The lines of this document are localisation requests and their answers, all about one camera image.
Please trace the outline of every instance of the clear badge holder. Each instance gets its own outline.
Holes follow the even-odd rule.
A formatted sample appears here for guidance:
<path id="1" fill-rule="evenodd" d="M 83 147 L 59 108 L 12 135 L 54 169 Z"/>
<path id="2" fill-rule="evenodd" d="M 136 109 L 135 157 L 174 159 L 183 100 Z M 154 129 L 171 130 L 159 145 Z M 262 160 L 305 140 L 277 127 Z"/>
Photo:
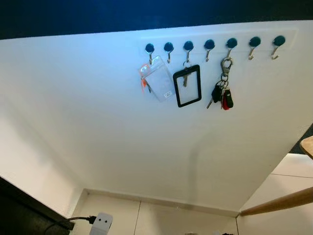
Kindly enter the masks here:
<path id="1" fill-rule="evenodd" d="M 160 56 L 152 60 L 152 64 L 144 64 L 139 70 L 141 86 L 148 86 L 160 102 L 175 94 L 172 76 Z"/>

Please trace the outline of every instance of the tiled floor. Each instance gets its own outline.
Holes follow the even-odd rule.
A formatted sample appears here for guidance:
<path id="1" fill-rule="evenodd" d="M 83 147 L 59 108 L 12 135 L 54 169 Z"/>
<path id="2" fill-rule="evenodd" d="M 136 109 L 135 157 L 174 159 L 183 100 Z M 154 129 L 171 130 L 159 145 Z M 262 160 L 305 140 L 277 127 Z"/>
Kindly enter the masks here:
<path id="1" fill-rule="evenodd" d="M 261 204 L 313 186 L 313 161 L 288 154 L 243 206 Z M 313 204 L 284 211 L 235 218 L 90 194 L 75 216 L 113 215 L 109 235 L 312 235 Z M 77 221 L 74 235 L 88 235 L 91 225 Z"/>

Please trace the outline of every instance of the black cable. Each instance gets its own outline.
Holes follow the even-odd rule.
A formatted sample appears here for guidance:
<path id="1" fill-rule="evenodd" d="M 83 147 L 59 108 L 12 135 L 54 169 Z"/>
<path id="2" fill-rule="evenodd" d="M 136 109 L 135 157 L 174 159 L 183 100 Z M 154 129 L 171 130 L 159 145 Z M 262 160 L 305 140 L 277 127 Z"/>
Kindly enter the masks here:
<path id="1" fill-rule="evenodd" d="M 73 217 L 73 218 L 64 219 L 64 220 L 60 220 L 60 221 L 54 222 L 53 224 L 51 224 L 50 226 L 48 226 L 48 227 L 45 229 L 44 234 L 46 234 L 46 232 L 48 231 L 48 229 L 50 229 L 50 228 L 53 227 L 54 225 L 57 225 L 57 224 L 60 224 L 60 223 L 66 222 L 66 221 L 75 220 L 75 219 L 84 219 L 84 220 L 89 221 L 90 224 L 93 224 L 94 221 L 95 221 L 95 219 L 96 219 L 96 216 L 89 216 L 89 217 Z"/>

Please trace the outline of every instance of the white wall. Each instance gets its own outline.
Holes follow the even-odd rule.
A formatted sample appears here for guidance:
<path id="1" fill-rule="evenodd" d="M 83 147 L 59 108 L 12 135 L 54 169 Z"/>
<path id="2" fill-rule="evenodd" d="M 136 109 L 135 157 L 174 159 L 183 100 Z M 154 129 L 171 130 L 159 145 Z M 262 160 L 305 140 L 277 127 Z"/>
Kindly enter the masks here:
<path id="1" fill-rule="evenodd" d="M 7 102 L 1 108 L 0 155 L 2 178 L 61 215 L 71 216 L 82 186 Z"/>
<path id="2" fill-rule="evenodd" d="M 208 63 L 205 51 L 190 55 L 201 66 L 200 102 L 180 109 L 175 97 L 159 103 L 141 92 L 142 38 L 179 48 L 177 35 L 262 30 L 268 39 L 284 28 L 298 33 L 275 61 L 269 40 L 253 61 L 249 39 L 238 42 L 232 110 L 205 109 L 226 49 Z M 3 40 L 0 87 L 85 187 L 238 211 L 313 121 L 312 37 L 312 21 L 294 21 Z M 169 70 L 184 59 L 173 54 Z"/>

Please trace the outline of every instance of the wooden pole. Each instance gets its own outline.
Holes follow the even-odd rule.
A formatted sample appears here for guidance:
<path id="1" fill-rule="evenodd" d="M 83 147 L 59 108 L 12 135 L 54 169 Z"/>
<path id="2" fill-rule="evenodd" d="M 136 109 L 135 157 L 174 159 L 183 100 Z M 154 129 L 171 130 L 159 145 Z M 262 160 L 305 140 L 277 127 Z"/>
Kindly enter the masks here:
<path id="1" fill-rule="evenodd" d="M 240 212 L 241 216 L 274 212 L 313 202 L 313 187 L 260 204 Z"/>

